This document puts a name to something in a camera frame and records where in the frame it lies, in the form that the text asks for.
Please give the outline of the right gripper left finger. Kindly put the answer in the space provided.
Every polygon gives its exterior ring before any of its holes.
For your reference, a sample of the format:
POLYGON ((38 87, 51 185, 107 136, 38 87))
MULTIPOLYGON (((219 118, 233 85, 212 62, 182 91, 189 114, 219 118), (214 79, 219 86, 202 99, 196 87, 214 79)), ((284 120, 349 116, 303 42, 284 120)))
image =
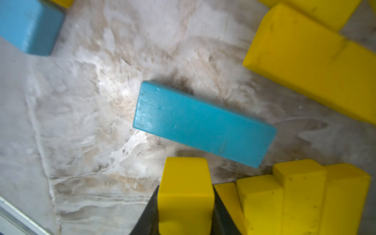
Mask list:
POLYGON ((155 189, 146 208, 130 235, 159 235, 158 196, 159 186, 155 189))

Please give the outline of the small yellow cube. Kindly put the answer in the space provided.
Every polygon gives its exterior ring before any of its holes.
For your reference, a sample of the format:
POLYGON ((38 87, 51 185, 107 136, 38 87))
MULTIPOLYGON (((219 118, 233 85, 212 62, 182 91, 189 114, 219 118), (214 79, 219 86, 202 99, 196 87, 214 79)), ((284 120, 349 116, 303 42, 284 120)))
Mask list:
POLYGON ((166 159, 157 196, 161 235, 210 234, 214 201, 206 159, 166 159))

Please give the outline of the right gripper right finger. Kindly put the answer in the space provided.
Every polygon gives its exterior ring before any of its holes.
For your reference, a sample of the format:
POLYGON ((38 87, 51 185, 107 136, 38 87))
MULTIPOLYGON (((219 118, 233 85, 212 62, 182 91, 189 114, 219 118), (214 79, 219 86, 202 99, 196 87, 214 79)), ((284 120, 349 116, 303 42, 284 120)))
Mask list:
POLYGON ((235 186, 213 186, 215 194, 211 235, 241 235, 242 211, 235 186))

